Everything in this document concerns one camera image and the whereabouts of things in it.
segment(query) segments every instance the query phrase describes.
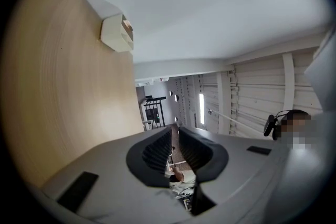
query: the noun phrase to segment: white beam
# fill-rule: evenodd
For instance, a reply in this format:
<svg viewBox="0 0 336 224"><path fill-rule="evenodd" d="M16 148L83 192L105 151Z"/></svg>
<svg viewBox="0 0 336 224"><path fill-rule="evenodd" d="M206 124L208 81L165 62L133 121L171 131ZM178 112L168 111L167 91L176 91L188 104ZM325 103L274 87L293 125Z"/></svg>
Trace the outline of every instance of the white beam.
<svg viewBox="0 0 336 224"><path fill-rule="evenodd" d="M226 65L231 65L233 63L249 61L261 57L276 55L276 54L284 54L287 52L292 52L301 49L309 49L314 47L319 47L322 40L326 35L326 31L323 31L318 34L310 35L303 38L298 38L292 41L278 43L266 48L262 48L259 50L255 50L249 52L247 54L230 58L225 61Z"/></svg>
<svg viewBox="0 0 336 224"><path fill-rule="evenodd" d="M231 115L230 77L226 72L217 73L218 107L221 114ZM218 133L230 133L230 120L224 117L218 119Z"/></svg>
<svg viewBox="0 0 336 224"><path fill-rule="evenodd" d="M285 99L282 110L292 110L294 105L295 93L295 73L292 54L283 54L283 66L285 69Z"/></svg>
<svg viewBox="0 0 336 224"><path fill-rule="evenodd" d="M135 81L190 76L195 74L205 74L220 71L232 70L233 66L225 65L219 59L189 59L144 62L134 65Z"/></svg>

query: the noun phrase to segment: floor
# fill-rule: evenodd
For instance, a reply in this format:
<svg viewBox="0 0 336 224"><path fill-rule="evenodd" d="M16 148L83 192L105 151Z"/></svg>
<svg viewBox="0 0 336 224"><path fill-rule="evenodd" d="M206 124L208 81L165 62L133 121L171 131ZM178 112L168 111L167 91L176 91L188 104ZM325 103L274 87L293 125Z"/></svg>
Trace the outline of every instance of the floor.
<svg viewBox="0 0 336 224"><path fill-rule="evenodd" d="M180 151L180 147L178 145L178 139L179 139L179 133L178 130L179 128L177 127L176 124L170 125L172 128L172 146L175 147L175 151L173 152L172 158L173 162L178 163L184 161L184 157ZM188 163L182 163L182 164L177 164L176 167L178 167L181 171L186 171L186 170L191 170L190 166Z"/></svg>

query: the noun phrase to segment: seated person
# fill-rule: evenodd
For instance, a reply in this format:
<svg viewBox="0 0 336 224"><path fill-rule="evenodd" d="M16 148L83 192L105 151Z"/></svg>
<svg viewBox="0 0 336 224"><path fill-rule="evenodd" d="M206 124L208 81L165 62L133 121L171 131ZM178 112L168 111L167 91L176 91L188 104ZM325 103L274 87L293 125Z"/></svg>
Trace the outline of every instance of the seated person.
<svg viewBox="0 0 336 224"><path fill-rule="evenodd" d="M196 175L192 170L180 171L178 167L173 167L165 176L169 178L170 187L177 198L183 198L194 193Z"/></svg>

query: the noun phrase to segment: headset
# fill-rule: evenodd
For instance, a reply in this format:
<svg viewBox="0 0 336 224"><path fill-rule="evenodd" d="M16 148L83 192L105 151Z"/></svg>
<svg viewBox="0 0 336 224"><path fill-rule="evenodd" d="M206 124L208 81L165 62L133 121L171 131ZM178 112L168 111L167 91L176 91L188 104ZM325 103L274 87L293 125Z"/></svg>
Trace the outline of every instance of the headset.
<svg viewBox="0 0 336 224"><path fill-rule="evenodd" d="M285 112L288 111L285 114L279 115L279 113L281 112ZM278 137L281 137L281 124L276 125L276 123L278 123L278 118L284 116L282 120L292 120L293 119L293 115L294 114L303 114L303 115L309 115L307 112L303 111L303 110L298 110L298 109L293 109L293 110L282 110L279 111L278 114L276 116L270 115L268 116L267 122L265 124L264 127L264 136L269 136L269 134L271 133L272 129L274 129L273 133L272 133L272 138L273 140L277 140Z"/></svg>

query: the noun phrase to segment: black metal frame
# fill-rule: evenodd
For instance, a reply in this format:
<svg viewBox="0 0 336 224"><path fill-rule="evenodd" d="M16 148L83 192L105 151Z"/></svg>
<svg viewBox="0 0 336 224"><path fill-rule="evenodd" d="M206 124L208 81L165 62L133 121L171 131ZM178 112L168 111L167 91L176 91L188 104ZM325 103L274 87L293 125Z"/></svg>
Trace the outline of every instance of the black metal frame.
<svg viewBox="0 0 336 224"><path fill-rule="evenodd" d="M164 100L164 99L166 99L166 97L147 98L147 99L146 99L147 102L146 102L146 104L144 104L145 110L146 110L146 111L147 111L147 110L151 110L152 113L153 113L153 115L155 114L155 110L154 110L154 109L156 108L156 110L159 111L159 109L158 109L158 105L160 105L161 117L160 117L159 114L157 114L157 116L159 117L159 127L162 127L160 119L162 119L163 127L166 126L165 123L164 123L164 116L163 116L162 103L161 103L161 100Z"/></svg>

